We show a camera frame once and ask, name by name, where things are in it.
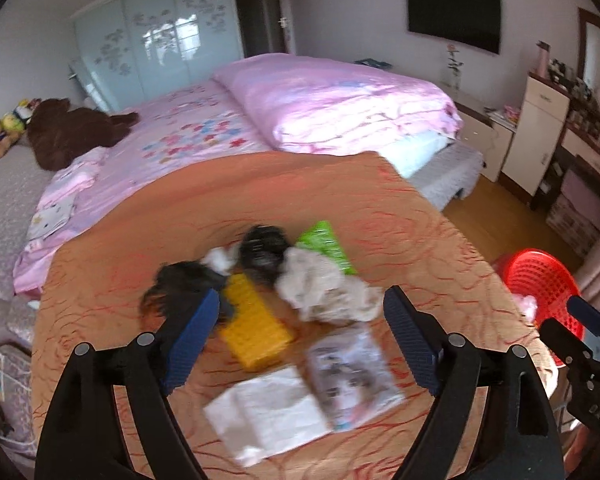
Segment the black plastic bag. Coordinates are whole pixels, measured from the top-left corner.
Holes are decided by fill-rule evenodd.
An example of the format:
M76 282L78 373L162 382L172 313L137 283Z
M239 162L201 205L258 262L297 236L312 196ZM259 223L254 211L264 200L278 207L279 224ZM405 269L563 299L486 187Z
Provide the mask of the black plastic bag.
M281 228L258 224L244 235L239 244L239 266L250 280L273 288L289 247L290 243Z

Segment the pink thermos bottle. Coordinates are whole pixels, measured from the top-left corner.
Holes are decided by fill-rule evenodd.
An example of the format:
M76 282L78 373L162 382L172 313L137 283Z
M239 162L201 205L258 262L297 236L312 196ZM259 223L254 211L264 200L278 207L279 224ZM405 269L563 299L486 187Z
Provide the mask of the pink thermos bottle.
M548 78L548 66L550 65L550 45L545 41L539 41L538 62L536 62L535 73L542 79Z

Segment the printed plastic wrapper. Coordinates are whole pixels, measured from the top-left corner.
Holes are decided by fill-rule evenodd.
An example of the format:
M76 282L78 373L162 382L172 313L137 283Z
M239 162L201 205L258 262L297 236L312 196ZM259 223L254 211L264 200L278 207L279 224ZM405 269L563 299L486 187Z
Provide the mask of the printed plastic wrapper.
M338 328L312 344L306 364L317 400L336 432L361 427L405 401L364 323Z

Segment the pink folded duvet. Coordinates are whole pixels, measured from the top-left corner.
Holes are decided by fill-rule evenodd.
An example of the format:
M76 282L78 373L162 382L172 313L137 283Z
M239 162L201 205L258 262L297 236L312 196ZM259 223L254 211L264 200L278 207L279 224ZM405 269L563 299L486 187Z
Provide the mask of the pink folded duvet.
M370 66L271 53L212 76L279 151L375 152L411 177L463 127L453 100L430 81Z

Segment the pink floral bed sheet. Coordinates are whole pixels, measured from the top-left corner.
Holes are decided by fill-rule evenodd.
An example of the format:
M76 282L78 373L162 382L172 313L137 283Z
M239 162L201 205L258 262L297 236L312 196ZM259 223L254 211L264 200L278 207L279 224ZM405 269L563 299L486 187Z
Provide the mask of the pink floral bed sheet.
M93 148L54 174L14 266L15 293L40 292L55 252L144 186L206 160L271 145L230 92L208 80L146 102L140 121L112 148Z

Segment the glass sliding door wardrobe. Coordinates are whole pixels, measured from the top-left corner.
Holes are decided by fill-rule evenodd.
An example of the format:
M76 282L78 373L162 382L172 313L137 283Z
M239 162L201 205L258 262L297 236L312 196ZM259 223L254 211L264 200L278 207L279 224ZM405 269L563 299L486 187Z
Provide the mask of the glass sliding door wardrobe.
M72 76L104 112L206 81L244 57L235 0L105 0L73 29Z

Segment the yellow green plush toy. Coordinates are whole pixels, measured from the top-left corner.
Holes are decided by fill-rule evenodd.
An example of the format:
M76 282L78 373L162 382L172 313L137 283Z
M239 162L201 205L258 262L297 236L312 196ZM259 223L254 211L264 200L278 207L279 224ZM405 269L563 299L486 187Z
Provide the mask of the yellow green plush toy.
M41 102L41 99L24 99L12 112L0 118L0 159L26 136L29 122Z

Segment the white tall cabinet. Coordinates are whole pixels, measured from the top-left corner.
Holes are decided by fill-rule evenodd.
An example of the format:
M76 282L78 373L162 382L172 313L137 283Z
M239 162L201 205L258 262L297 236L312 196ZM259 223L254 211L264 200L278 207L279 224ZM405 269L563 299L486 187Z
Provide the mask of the white tall cabinet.
M498 182L531 202L564 128L570 97L548 80L528 73L519 122Z

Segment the white paper bag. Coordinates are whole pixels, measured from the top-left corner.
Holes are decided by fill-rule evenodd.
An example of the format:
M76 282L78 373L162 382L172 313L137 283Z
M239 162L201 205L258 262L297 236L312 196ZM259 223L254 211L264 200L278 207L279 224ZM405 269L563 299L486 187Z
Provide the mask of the white paper bag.
M204 416L244 467L332 432L317 398L293 365L231 386L204 407Z

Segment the green pea snack packet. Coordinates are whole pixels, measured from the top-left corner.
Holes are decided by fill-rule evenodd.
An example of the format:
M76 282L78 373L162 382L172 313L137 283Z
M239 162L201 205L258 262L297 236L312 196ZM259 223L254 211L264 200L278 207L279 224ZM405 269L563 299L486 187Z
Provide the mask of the green pea snack packet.
M296 241L296 246L329 258L336 263L339 270L346 275L355 275L356 270L342 246L337 240L332 225L326 221L317 221L314 226L304 231Z

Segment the red plastic mesh basket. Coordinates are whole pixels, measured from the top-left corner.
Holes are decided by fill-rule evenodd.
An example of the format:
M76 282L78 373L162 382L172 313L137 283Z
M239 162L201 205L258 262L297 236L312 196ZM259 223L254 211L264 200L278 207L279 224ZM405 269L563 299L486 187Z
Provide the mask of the red plastic mesh basket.
M583 338L584 327L567 311L567 300L580 290L568 269L539 249L523 249L494 262L494 270L513 295L532 296L536 302L533 325L556 318L570 333Z

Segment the beige cloth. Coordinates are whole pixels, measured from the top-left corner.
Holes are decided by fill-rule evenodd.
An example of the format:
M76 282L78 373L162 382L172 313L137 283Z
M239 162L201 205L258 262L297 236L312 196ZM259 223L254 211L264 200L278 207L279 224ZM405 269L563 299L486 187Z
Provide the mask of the beige cloth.
M275 290L302 322L336 326L372 322L380 315L384 298L381 287L344 274L319 252L298 247L286 250Z

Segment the white tissue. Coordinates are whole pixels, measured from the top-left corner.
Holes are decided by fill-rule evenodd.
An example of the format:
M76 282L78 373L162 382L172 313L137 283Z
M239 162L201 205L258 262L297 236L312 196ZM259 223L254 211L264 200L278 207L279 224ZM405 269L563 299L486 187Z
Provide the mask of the white tissue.
M200 262L217 274L229 276L239 259L239 244L210 249Z

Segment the brown plush teddy bear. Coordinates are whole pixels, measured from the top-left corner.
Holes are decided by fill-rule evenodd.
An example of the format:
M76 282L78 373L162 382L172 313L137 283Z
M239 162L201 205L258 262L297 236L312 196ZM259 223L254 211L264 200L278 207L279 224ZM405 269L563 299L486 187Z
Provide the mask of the brown plush teddy bear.
M38 166L59 171L93 148L112 148L139 121L137 112L108 115L87 107L72 107L68 99L48 99L34 110L27 137Z

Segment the black wall television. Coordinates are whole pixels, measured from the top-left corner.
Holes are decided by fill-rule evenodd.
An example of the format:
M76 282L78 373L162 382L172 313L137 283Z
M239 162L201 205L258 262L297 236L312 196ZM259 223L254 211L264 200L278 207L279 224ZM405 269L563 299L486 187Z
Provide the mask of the black wall television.
M502 0L406 0L407 29L499 54Z

